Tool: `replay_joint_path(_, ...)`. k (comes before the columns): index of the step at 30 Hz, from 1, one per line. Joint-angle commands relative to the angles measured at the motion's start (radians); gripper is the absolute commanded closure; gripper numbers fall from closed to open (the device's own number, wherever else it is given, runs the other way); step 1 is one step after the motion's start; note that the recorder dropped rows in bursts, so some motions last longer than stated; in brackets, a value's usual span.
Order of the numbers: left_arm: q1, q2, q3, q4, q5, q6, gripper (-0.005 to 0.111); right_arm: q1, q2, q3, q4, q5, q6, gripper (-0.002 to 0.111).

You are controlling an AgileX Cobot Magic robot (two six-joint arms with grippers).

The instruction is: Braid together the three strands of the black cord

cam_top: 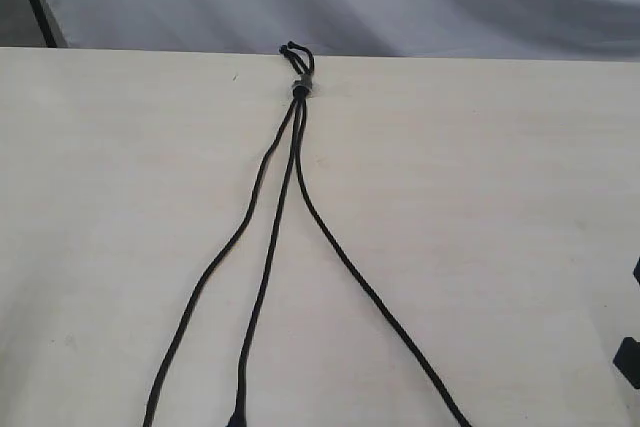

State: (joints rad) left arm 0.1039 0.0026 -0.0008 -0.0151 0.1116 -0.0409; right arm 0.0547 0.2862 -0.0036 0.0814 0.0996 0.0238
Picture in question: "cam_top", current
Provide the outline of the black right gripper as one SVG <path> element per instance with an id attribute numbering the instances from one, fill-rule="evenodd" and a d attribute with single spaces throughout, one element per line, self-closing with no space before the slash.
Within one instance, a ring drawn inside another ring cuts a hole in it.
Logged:
<path id="1" fill-rule="evenodd" d="M 640 346 L 633 337 L 624 337 L 613 358 L 613 365 L 634 388 L 640 388 Z"/>

